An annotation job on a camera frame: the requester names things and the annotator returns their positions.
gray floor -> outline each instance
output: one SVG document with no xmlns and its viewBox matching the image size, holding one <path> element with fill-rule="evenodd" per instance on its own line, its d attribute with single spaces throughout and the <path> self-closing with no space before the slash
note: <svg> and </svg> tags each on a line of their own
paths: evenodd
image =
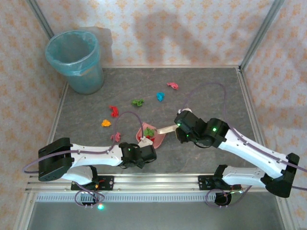
<svg viewBox="0 0 307 230">
<path fill-rule="evenodd" d="M 178 109 L 187 94 L 203 82 L 217 81 L 227 88 L 228 120 L 241 133 L 253 139 L 242 91 L 235 69 L 104 69 L 105 84 L 92 95 L 80 95 L 68 89 L 59 118 L 54 140 L 70 137 L 72 143 L 86 146 L 109 146 L 111 127 L 101 127 L 104 119 L 114 122 L 109 105 L 119 108 L 119 112 L 135 111 L 143 122 L 157 128 L 174 124 Z M 167 82 L 176 82 L 179 90 L 173 90 Z M 157 92 L 164 92 L 165 99 L 159 102 Z M 142 107 L 135 108 L 131 101 L 143 98 Z M 223 91 L 219 86 L 205 86 L 189 101 L 189 108 L 195 115 L 208 121 L 222 116 Z M 118 123 L 121 141 L 136 143 L 139 129 L 137 119 L 123 115 Z M 158 159 L 142 170 L 119 167 L 98 166 L 99 173 L 213 173 L 219 164 L 234 167 L 250 167 L 251 164 L 234 154 L 215 149 L 199 149 L 192 143 L 180 144 L 175 133 L 168 134 L 156 150 Z"/>
<path fill-rule="evenodd" d="M 36 203 L 28 230 L 283 230 L 276 199 L 248 193 L 236 206 L 195 203 L 104 203 L 104 210 L 74 203 Z"/>
</svg>

blue trash can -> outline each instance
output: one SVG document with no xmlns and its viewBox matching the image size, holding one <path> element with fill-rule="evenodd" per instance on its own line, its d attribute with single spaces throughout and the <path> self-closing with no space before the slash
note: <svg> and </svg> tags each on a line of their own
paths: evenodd
<svg viewBox="0 0 307 230">
<path fill-rule="evenodd" d="M 56 35 L 45 49 L 47 61 L 78 93 L 92 94 L 104 83 L 99 42 L 87 31 L 68 31 Z"/>
</svg>

wall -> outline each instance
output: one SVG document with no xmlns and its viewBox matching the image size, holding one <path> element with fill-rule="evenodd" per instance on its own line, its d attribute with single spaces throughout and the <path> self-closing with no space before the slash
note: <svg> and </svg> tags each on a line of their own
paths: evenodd
<svg viewBox="0 0 307 230">
<path fill-rule="evenodd" d="M 45 61 L 48 39 L 24 0 L 0 4 L 0 219 L 13 228 L 27 176 L 46 144 L 63 80 Z"/>
<path fill-rule="evenodd" d="M 38 0 L 54 33 L 89 27 L 103 65 L 239 65 L 273 0 Z"/>
<path fill-rule="evenodd" d="M 286 0 L 245 72 L 267 145 L 294 152 L 307 168 L 307 5 Z M 298 171 L 294 185 L 307 187 Z M 291 203 L 307 229 L 307 192 L 293 190 Z"/>
</svg>

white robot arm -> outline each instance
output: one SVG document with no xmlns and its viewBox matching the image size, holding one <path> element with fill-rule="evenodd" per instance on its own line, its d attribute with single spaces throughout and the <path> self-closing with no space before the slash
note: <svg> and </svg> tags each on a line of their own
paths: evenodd
<svg viewBox="0 0 307 230">
<path fill-rule="evenodd" d="M 168 132 L 175 131 L 181 143 L 194 142 L 200 148 L 212 146 L 222 149 L 256 166 L 256 168 L 234 168 L 228 165 L 219 165 L 214 176 L 210 178 L 211 181 L 206 182 L 214 184 L 213 188 L 231 190 L 245 184 L 265 187 L 269 192 L 280 197 L 290 195 L 296 168 L 273 160 L 269 156 L 272 155 L 285 162 L 298 165 L 299 157 L 294 153 L 284 155 L 272 151 L 235 130 L 244 140 L 243 142 L 227 123 L 217 118 L 212 118 L 206 123 L 197 118 L 190 110 L 179 113 L 174 122 L 176 125 L 167 127 L 167 130 Z M 247 143 L 264 151 L 268 156 L 254 150 Z M 157 158 L 152 142 L 147 138 L 142 138 L 138 145 L 124 142 L 115 145 L 111 151 L 107 152 L 108 149 L 109 147 L 87 147 L 71 144 L 69 138 L 61 138 L 42 148 L 38 152 L 39 157 L 63 150 L 71 150 L 72 153 L 42 160 L 39 163 L 39 180 L 45 182 L 62 178 L 85 185 L 95 182 L 97 171 L 92 165 L 143 168 L 145 164 Z"/>
<path fill-rule="evenodd" d="M 80 185 L 95 182 L 96 168 L 92 165 L 110 165 L 122 168 L 139 167 L 156 160 L 152 141 L 141 138 L 138 145 L 126 142 L 110 147 L 88 147 L 71 144 L 69 138 L 60 138 L 38 151 L 39 158 L 70 150 L 63 154 L 42 160 L 38 164 L 38 179 L 42 182 L 67 179 Z"/>
<path fill-rule="evenodd" d="M 175 123 L 178 126 L 176 135 L 181 143 L 192 141 L 200 148 L 213 146 L 231 152 L 256 166 L 256 168 L 234 168 L 219 165 L 213 176 L 215 188 L 226 190 L 233 185 L 254 185 L 265 187 L 276 196 L 289 197 L 296 168 L 285 165 L 281 161 L 298 165 L 299 156 L 296 154 L 284 155 L 272 151 L 235 130 L 244 140 L 243 142 L 227 123 L 217 118 L 212 118 L 206 123 L 189 110 L 179 113 Z M 247 143 L 264 151 L 268 156 L 254 150 Z M 279 158 L 280 161 L 273 160 L 269 157 L 270 155 Z"/>
</svg>

yellow crumpled paper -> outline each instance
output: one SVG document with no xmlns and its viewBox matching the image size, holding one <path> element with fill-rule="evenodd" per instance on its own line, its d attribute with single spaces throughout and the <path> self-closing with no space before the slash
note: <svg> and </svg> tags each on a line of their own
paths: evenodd
<svg viewBox="0 0 307 230">
<path fill-rule="evenodd" d="M 108 120 L 104 120 L 102 123 L 101 123 L 101 126 L 103 127 L 109 127 L 111 125 L 111 122 L 108 121 Z"/>
</svg>

